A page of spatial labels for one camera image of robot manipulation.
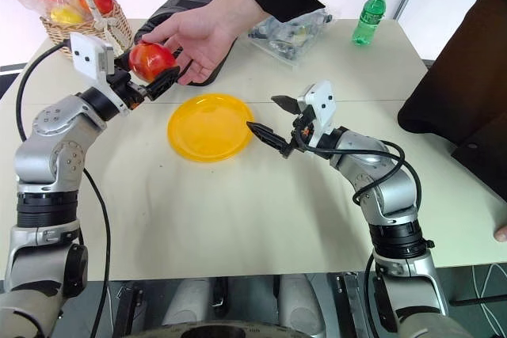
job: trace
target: green bottle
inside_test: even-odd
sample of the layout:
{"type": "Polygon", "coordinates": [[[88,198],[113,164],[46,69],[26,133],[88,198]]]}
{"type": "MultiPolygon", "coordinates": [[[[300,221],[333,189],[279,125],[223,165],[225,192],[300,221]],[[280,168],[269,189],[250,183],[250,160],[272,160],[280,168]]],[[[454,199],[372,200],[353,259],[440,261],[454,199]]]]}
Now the green bottle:
{"type": "Polygon", "coordinates": [[[369,45],[373,40],[375,30],[386,12],[386,0],[368,0],[352,34],[355,45],[369,45]]]}

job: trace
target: human hand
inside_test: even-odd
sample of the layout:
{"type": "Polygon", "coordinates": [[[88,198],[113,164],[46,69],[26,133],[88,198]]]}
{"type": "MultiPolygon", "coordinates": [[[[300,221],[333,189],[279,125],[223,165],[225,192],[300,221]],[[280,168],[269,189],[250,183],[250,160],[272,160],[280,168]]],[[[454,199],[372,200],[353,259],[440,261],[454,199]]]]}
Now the human hand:
{"type": "Polygon", "coordinates": [[[175,13],[143,35],[148,43],[160,43],[183,52],[176,63],[182,70],[192,61],[178,82],[202,83],[227,56],[234,39],[269,16],[255,0],[213,0],[204,7],[175,13]]]}
{"type": "Polygon", "coordinates": [[[193,62],[178,80],[181,85],[204,82],[226,57],[235,38],[231,31],[221,26],[214,10],[208,6],[175,13],[143,36],[143,40],[149,43],[167,39],[165,46],[172,52],[183,48],[176,63],[184,70],[190,61],[193,62]]]}
{"type": "Polygon", "coordinates": [[[503,226],[494,233],[494,238],[497,241],[507,241],[507,226],[503,226]]]}

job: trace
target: tabletop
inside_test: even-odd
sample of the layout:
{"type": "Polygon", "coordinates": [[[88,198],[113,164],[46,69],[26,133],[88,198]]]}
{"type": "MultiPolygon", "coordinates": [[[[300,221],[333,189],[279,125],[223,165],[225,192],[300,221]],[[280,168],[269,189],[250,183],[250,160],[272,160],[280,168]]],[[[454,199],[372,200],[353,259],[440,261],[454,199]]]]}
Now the tabletop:
{"type": "MultiPolygon", "coordinates": [[[[363,270],[372,250],[368,225],[352,202],[352,186],[327,161],[299,152],[284,160],[252,139],[233,158],[200,164],[178,156],[167,142],[172,113],[202,93],[243,99],[256,121],[288,137],[294,116],[269,98],[297,97],[321,79],[334,84],[336,127],[390,140],[405,150],[421,178],[419,220],[425,237],[436,243],[437,266],[507,260],[507,246],[492,236],[507,215],[505,202],[450,157],[448,142],[410,134],[396,122],[425,73],[402,29],[383,21],[374,44],[356,47],[349,40],[355,23],[333,23],[295,69],[240,39],[213,84],[175,85],[156,102],[109,122],[89,149],[86,167],[108,206],[111,279],[363,270]]],[[[133,29],[141,24],[132,21],[133,29]]],[[[44,43],[35,56],[49,46],[44,43]]],[[[9,228],[16,222],[18,82],[0,101],[0,268],[6,266],[9,228]]],[[[44,60],[27,85],[26,128],[44,105],[83,91],[83,83],[62,55],[44,60]]],[[[86,180],[78,217],[90,251],[89,279],[101,279],[105,229],[86,180]]]]}

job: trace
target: yellow plate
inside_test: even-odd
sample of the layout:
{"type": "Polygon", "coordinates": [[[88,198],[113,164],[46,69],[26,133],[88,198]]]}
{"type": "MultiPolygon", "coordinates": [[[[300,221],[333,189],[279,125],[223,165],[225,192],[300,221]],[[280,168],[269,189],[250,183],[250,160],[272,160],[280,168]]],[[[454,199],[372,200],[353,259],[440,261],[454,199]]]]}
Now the yellow plate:
{"type": "Polygon", "coordinates": [[[167,124],[167,136],[184,158],[219,161],[248,144],[252,133],[247,121],[254,121],[254,117],[238,98],[206,94],[186,101],[174,112],[167,124]]]}

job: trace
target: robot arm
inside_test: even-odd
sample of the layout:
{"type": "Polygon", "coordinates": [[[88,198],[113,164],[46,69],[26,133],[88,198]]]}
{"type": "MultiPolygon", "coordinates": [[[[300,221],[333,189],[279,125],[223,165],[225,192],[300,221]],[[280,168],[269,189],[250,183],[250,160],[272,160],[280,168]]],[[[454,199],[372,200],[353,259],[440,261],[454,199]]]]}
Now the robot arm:
{"type": "Polygon", "coordinates": [[[103,41],[71,33],[71,50],[90,88],[41,111],[14,159],[17,225],[10,233],[6,292],[0,294],[1,337],[50,336],[64,302],[85,288],[87,251],[74,241],[86,151],[108,120],[127,115],[145,97],[156,99],[180,74],[174,67],[140,86],[115,67],[103,41]]]}
{"type": "Polygon", "coordinates": [[[296,149],[329,160],[356,190],[355,202],[374,246],[375,301],[384,328],[403,338],[469,336],[446,317],[447,304],[429,251],[434,244],[422,237],[417,220],[417,187],[401,164],[395,168],[386,144],[331,127],[336,104],[328,81],[312,85],[297,100],[272,99],[297,115],[291,142],[259,123],[248,123],[250,130],[286,158],[296,149]]]}

